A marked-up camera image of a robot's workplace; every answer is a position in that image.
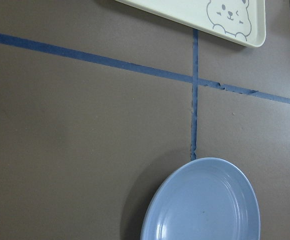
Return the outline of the cream bear tray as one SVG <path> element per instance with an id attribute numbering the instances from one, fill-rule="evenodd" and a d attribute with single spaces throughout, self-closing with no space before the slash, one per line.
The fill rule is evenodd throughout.
<path id="1" fill-rule="evenodd" d="M 124 0 L 123 4 L 248 48 L 266 39 L 263 0 Z"/>

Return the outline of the blue round plate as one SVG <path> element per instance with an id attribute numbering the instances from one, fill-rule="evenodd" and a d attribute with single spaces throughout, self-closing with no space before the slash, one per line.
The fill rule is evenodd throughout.
<path id="1" fill-rule="evenodd" d="M 258 240 L 255 191 L 234 164 L 214 157 L 193 160 L 157 189 L 144 217 L 142 240 Z"/>

